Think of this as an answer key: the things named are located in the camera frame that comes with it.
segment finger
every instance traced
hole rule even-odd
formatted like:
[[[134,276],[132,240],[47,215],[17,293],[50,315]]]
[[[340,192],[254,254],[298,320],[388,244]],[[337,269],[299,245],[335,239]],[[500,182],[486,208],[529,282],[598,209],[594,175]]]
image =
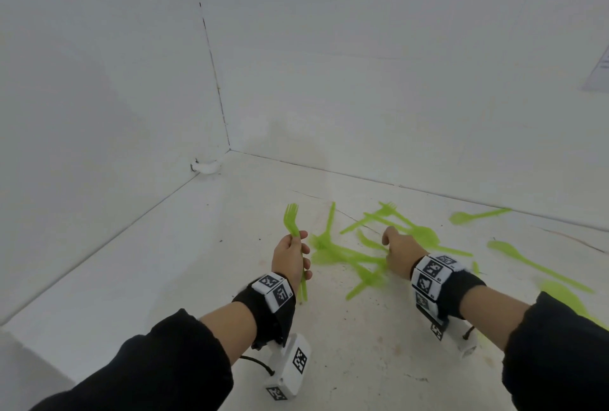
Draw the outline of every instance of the finger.
[[[292,236],[292,243],[290,244],[290,248],[297,248],[299,251],[302,247],[302,243],[300,242],[300,236]]]
[[[283,238],[281,238],[281,241],[279,241],[279,244],[277,245],[276,249],[287,249],[290,247],[291,242],[292,235],[285,235]]]
[[[397,236],[400,236],[400,233],[398,233],[395,227],[388,226],[385,233],[383,233],[383,246],[388,245]]]

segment wrist-mounted device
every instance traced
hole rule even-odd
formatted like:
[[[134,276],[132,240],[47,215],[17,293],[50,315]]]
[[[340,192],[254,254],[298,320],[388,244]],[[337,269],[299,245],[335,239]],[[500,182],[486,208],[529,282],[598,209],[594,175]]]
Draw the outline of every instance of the wrist-mounted device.
[[[249,283],[233,302],[241,302],[256,321],[256,339],[252,348],[260,350],[274,340],[285,346],[292,328],[296,298],[290,282],[281,273],[267,273]]]
[[[425,256],[412,269],[410,277],[417,309],[432,323],[434,334],[442,339],[448,316],[463,319],[461,300],[473,287],[485,285],[458,261],[447,255]]]

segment human hand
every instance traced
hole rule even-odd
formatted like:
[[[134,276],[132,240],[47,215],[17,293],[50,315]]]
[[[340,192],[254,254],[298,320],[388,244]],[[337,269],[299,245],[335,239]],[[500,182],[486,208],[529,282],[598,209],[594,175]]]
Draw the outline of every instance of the human hand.
[[[303,254],[311,252],[309,246],[301,243],[301,239],[305,239],[309,234],[301,230],[300,237],[292,235],[284,236],[273,252],[273,262],[271,263],[271,271],[281,273],[287,277],[287,280],[292,285],[294,295],[298,294],[300,288],[300,279],[304,272],[306,279],[313,277],[313,272],[309,270],[311,261]]]
[[[396,275],[405,279],[410,279],[415,262],[429,254],[415,238],[398,233],[393,226],[387,227],[383,233],[383,245],[388,244],[387,266]]]

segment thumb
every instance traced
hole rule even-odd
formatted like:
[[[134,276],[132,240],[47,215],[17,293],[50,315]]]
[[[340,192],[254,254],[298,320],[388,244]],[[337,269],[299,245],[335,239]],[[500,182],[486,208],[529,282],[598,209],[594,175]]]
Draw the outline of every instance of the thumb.
[[[391,244],[391,241],[393,241],[398,236],[400,236],[400,233],[398,233],[398,231],[395,229],[395,227],[388,226],[387,229],[385,230],[385,233],[383,233],[383,241],[382,241],[383,246]]]
[[[297,248],[300,251],[301,246],[302,243],[300,241],[300,236],[292,236],[292,243],[290,244],[290,248]]]

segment white floor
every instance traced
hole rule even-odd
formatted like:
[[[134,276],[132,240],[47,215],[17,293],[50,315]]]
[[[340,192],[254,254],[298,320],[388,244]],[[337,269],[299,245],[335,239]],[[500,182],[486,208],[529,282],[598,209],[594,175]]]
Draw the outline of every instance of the white floor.
[[[287,203],[297,202],[298,225],[318,234],[331,201],[337,202],[337,242],[358,246],[354,234],[339,237],[338,231],[363,212],[376,210],[377,201],[393,201],[412,221],[435,230],[442,245],[474,253],[487,284],[527,302],[537,295],[535,282],[543,274],[486,247],[493,238],[507,241],[529,259],[596,290],[595,295],[573,292],[592,315],[609,324],[609,255],[590,247],[609,251],[609,233],[513,212],[453,226],[448,221],[453,212],[488,208],[229,152],[220,173],[197,176],[5,328],[80,381],[106,364],[127,338],[146,333],[180,307],[203,315],[269,269],[273,248],[286,233],[282,217]],[[384,227],[371,228],[380,232]],[[379,238],[372,230],[366,233]],[[461,257],[467,265],[471,260]],[[311,367],[298,398],[281,406],[348,411],[512,408],[501,385],[501,353],[488,341],[465,360],[444,350],[413,307],[406,283],[390,278],[386,287],[368,288],[346,301],[357,283],[354,272],[342,267],[313,270],[309,301],[297,308],[293,323],[312,345]],[[268,356],[264,350],[253,354]],[[261,367],[238,361],[233,370],[235,387],[224,409],[274,406],[261,386]]]

